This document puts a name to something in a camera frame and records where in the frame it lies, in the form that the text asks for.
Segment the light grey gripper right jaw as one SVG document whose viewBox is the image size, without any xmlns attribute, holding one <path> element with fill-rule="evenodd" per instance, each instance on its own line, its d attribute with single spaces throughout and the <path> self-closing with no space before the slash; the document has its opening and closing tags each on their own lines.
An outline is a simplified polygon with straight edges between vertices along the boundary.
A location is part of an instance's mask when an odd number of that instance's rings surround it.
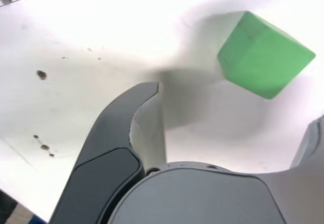
<svg viewBox="0 0 324 224">
<path fill-rule="evenodd" d="M 167 168 L 132 187 L 108 223 L 323 223 L 323 118 L 309 124 L 288 170 Z"/>
</svg>

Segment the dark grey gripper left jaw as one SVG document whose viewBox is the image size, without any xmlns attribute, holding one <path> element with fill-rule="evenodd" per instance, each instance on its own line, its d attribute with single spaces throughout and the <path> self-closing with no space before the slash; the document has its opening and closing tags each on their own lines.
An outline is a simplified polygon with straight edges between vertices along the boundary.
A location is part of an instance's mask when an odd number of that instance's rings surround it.
<svg viewBox="0 0 324 224">
<path fill-rule="evenodd" d="M 140 83 L 98 116 L 50 223 L 107 223 L 146 171 L 166 163 L 163 86 Z"/>
</svg>

